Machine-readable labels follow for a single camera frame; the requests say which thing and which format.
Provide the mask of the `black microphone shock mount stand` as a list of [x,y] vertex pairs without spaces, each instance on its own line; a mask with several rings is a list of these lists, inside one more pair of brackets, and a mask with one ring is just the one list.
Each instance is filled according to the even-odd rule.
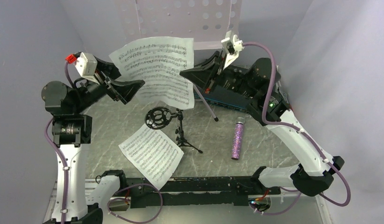
[[169,108],[158,106],[146,113],[144,122],[148,128],[153,130],[160,130],[167,127],[173,119],[176,119],[179,122],[179,125],[175,130],[177,146],[191,147],[202,154],[202,150],[190,144],[185,138],[185,133],[183,130],[183,110],[177,108],[176,112],[172,113]]

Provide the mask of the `sheet music page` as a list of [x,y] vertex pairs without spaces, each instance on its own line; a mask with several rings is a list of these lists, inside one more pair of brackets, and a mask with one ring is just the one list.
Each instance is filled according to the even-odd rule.
[[180,75],[194,66],[194,39],[169,36],[132,41],[109,55],[119,80],[143,80],[136,93],[142,103],[162,101],[181,110],[194,107],[193,84]]
[[161,130],[142,125],[119,145],[124,156],[160,190],[172,177],[184,152]]

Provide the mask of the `lilac perforated music stand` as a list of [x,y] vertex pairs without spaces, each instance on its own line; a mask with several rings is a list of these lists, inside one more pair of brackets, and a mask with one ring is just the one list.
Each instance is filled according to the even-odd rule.
[[220,49],[226,32],[238,29],[240,5],[239,0],[138,0],[138,27],[130,42],[169,36],[194,39],[194,52]]

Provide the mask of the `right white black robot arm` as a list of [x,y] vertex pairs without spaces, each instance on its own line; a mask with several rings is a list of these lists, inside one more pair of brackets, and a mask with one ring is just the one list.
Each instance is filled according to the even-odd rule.
[[248,114],[272,131],[299,161],[298,165],[285,168],[260,167],[251,177],[253,191],[262,194],[271,187],[289,187],[307,196],[316,196],[327,190],[344,160],[316,149],[278,88],[273,88],[266,116],[263,116],[271,76],[270,59],[259,58],[246,71],[232,65],[224,68],[223,64],[224,59],[215,52],[203,63],[181,71],[180,75],[204,91],[213,93],[223,88],[231,95],[242,96],[247,100]]

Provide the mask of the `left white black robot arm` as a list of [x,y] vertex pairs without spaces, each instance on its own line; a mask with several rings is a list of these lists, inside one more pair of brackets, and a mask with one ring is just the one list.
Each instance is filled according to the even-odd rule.
[[80,75],[67,84],[47,83],[41,98],[52,119],[44,135],[57,154],[56,202],[51,224],[100,224],[103,209],[113,195],[122,196],[128,182],[122,170],[105,171],[93,192],[85,194],[85,168],[92,140],[92,117],[84,112],[104,96],[127,104],[144,81],[120,81],[118,68],[92,54],[78,52],[65,58],[65,67],[74,65]]

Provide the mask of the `dark blue rack unit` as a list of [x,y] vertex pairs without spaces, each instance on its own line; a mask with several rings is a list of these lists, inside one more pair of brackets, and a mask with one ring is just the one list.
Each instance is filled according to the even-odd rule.
[[269,87],[271,63],[268,58],[260,58],[246,70],[248,71],[247,80],[257,90],[256,95],[252,98],[245,98],[242,95],[223,88],[218,88],[211,94],[204,93],[204,90],[199,87],[197,87],[197,89],[209,103],[218,104],[229,109],[240,110],[246,113],[248,112],[248,106],[253,105],[261,111]]

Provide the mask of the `purple glitter microphone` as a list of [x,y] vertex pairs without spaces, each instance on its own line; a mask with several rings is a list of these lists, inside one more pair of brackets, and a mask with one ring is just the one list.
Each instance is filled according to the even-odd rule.
[[235,125],[233,147],[231,151],[231,159],[239,160],[240,150],[242,147],[242,136],[244,130],[245,118],[238,117]]

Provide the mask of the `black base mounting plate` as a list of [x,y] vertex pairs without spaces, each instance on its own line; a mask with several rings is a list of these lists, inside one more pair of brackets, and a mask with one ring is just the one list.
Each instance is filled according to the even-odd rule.
[[151,206],[232,204],[247,206],[256,197],[281,193],[279,187],[265,189],[249,176],[175,177],[160,189],[161,195],[148,186],[146,178],[127,178],[123,187],[131,187],[131,208]]

